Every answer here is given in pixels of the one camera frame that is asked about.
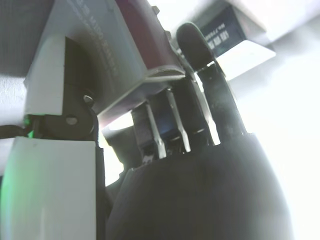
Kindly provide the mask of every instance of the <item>black cable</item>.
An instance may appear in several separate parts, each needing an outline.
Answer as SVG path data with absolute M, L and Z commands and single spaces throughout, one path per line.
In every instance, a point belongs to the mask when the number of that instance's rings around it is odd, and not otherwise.
M 10 139 L 15 137 L 27 137 L 27 131 L 16 125 L 0 126 L 0 139 Z

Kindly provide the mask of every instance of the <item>white casing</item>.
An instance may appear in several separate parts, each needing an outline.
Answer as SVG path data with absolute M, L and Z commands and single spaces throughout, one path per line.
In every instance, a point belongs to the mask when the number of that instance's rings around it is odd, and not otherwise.
M 96 145 L 17 137 L 1 190 L 1 240 L 96 239 Z
M 25 115 L 62 115 L 66 38 L 50 36 L 36 54 L 26 77 Z

